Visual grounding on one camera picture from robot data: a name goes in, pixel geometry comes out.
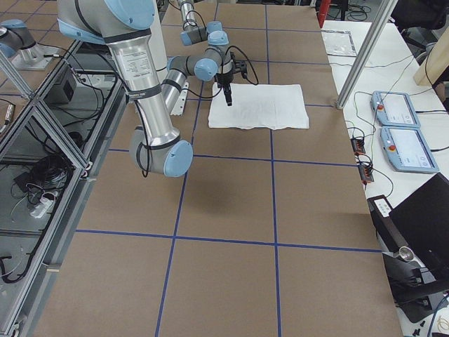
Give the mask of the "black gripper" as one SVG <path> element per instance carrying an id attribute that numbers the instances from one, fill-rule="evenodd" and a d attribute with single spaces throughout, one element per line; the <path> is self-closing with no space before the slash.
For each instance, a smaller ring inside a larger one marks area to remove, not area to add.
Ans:
<path id="1" fill-rule="evenodd" d="M 232 106 L 232 89 L 230 83 L 233 82 L 235 74 L 240 74 L 243 79 L 247 79 L 247 63 L 244 60 L 237 60 L 235 53 L 229 52 L 229 61 L 215 75 L 217 87 L 223 88 L 227 106 Z"/>

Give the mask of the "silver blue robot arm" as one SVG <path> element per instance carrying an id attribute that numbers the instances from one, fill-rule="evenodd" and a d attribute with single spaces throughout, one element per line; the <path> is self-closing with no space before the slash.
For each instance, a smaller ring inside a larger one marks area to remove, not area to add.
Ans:
<path id="1" fill-rule="evenodd" d="M 194 9 L 194 1 L 177 1 L 182 17 L 182 31 L 180 39 L 184 46 L 192 46 L 208 40 L 208 36 L 213 32 L 222 30 L 222 23 L 211 21 L 206 24 L 203 18 Z"/>
<path id="2" fill-rule="evenodd" d="M 232 104 L 235 74 L 247 76 L 247 64 L 237 60 L 219 21 L 198 25 L 193 1 L 179 1 L 185 46 L 207 42 L 200 55 L 176 56 L 160 80 L 149 41 L 158 18 L 153 1 L 58 1 L 60 32 L 86 43 L 106 45 L 141 125 L 133 133 L 130 154 L 143 175 L 183 176 L 193 159 L 192 145 L 181 139 L 170 119 L 187 79 L 215 81 Z"/>

